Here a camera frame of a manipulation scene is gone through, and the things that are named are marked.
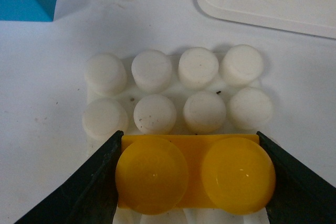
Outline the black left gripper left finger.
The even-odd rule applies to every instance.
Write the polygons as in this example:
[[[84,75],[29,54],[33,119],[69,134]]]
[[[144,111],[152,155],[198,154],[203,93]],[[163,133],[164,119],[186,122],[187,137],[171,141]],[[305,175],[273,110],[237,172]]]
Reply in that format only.
[[[122,131],[116,131],[61,186],[17,223],[112,223],[118,203],[115,171]]]

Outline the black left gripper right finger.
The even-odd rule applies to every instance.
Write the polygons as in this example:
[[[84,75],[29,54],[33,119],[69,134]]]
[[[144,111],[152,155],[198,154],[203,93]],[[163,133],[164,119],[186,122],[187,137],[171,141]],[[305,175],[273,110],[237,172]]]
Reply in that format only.
[[[335,223],[335,187],[258,131],[270,156],[276,188],[266,212],[270,223]]]

